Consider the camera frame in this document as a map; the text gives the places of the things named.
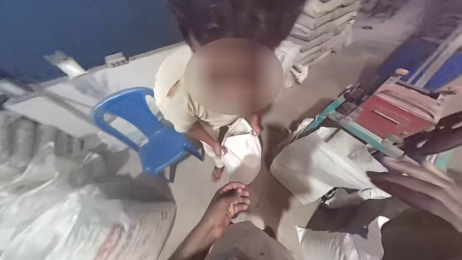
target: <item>blue plastic chair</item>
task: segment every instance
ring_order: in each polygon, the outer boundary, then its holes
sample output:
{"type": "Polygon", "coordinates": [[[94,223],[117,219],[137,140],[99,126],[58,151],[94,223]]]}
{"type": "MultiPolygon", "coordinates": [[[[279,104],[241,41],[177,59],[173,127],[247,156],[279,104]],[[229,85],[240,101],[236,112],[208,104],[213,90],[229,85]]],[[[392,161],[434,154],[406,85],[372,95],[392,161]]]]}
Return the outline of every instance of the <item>blue plastic chair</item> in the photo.
{"type": "Polygon", "coordinates": [[[96,104],[91,112],[91,118],[101,130],[138,152],[145,173],[163,178],[159,173],[170,166],[170,178],[168,180],[173,182],[176,166],[186,153],[194,155],[201,161],[204,161],[204,157],[186,139],[184,134],[168,128],[157,120],[146,103],[146,95],[154,96],[154,92],[147,87],[134,87],[118,91],[96,104]],[[127,120],[147,137],[148,143],[140,147],[132,142],[104,120],[106,113],[127,120]]]}

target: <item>concrete floor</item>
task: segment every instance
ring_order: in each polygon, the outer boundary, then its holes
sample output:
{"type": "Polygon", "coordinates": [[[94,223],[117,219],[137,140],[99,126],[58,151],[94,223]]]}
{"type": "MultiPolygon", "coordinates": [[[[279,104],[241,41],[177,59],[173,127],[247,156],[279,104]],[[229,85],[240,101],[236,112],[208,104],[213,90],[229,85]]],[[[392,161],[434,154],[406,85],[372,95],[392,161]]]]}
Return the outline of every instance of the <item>concrete floor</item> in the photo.
{"type": "MultiPolygon", "coordinates": [[[[382,24],[359,15],[353,45],[310,68],[302,85],[283,89],[262,116],[265,163],[249,185],[251,205],[239,220],[251,220],[260,228],[272,227],[297,260],[303,257],[295,227],[306,226],[317,204],[303,206],[268,172],[268,151],[285,138],[284,128],[293,129],[296,122],[314,117],[348,85],[367,81],[368,75],[414,32],[429,3],[431,0],[410,0],[391,21],[382,24]],[[363,30],[363,25],[374,29],[363,30]]],[[[133,167],[137,164],[132,160],[122,171],[136,172],[133,167]]],[[[165,260],[173,253],[199,222],[216,190],[225,184],[223,177],[219,183],[211,181],[213,167],[209,157],[205,162],[189,157],[179,164],[175,182],[169,185],[177,205],[175,224],[159,259],[165,260]]]]}

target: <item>cement bag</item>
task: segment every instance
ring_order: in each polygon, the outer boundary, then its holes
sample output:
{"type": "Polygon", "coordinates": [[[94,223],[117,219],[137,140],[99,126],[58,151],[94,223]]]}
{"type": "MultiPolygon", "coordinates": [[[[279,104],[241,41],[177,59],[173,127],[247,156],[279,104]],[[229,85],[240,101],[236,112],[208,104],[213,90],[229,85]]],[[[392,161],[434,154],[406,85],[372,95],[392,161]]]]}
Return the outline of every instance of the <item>cement bag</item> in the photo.
{"type": "Polygon", "coordinates": [[[152,202],[152,187],[129,178],[86,184],[105,172],[100,158],[95,153],[78,159],[56,157],[55,165],[39,166],[55,174],[36,170],[2,190],[0,260],[159,256],[175,203],[152,202]]]}
{"type": "Polygon", "coordinates": [[[366,171],[386,171],[368,153],[354,158],[354,161],[342,153],[344,150],[352,150],[351,146],[355,146],[355,142],[344,140],[332,146],[325,142],[323,139],[333,130],[321,127],[294,141],[271,164],[270,173],[303,205],[316,201],[334,187],[359,190],[375,188],[366,171]]]}
{"type": "Polygon", "coordinates": [[[282,70],[284,71],[284,86],[292,87],[291,84],[291,68],[294,64],[300,49],[302,46],[297,45],[291,41],[284,40],[281,44],[274,50],[274,54],[279,59],[282,65],[282,70]]]}
{"type": "Polygon", "coordinates": [[[384,251],[380,228],[388,221],[378,217],[368,226],[367,238],[349,233],[314,231],[297,227],[304,260],[381,260],[384,251]]]}
{"type": "Polygon", "coordinates": [[[252,182],[261,168],[261,145],[247,121],[236,120],[226,132],[222,145],[228,149],[223,155],[226,182],[252,182]]]}

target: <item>dark hair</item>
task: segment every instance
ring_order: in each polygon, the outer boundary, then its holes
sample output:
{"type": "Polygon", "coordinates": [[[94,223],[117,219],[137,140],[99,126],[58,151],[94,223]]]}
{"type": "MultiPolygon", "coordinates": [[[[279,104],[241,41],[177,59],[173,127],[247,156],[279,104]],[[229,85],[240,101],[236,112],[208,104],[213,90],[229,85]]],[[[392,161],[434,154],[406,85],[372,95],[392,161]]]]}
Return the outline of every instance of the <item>dark hair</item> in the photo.
{"type": "Polygon", "coordinates": [[[289,35],[305,0],[169,0],[168,7],[189,42],[201,45],[236,37],[273,50],[289,35]]]}

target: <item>person's leg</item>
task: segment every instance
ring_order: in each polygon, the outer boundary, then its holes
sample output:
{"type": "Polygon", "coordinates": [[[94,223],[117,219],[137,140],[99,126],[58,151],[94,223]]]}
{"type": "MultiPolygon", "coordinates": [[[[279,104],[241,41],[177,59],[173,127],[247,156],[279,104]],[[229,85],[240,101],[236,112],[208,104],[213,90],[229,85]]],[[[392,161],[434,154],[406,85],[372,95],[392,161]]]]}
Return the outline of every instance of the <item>person's leg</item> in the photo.
{"type": "Polygon", "coordinates": [[[201,143],[204,146],[204,152],[215,161],[215,169],[212,173],[212,181],[219,182],[221,175],[223,174],[223,170],[225,169],[225,164],[223,163],[223,156],[217,156],[210,145],[206,144],[203,141],[201,141],[201,143]]]}

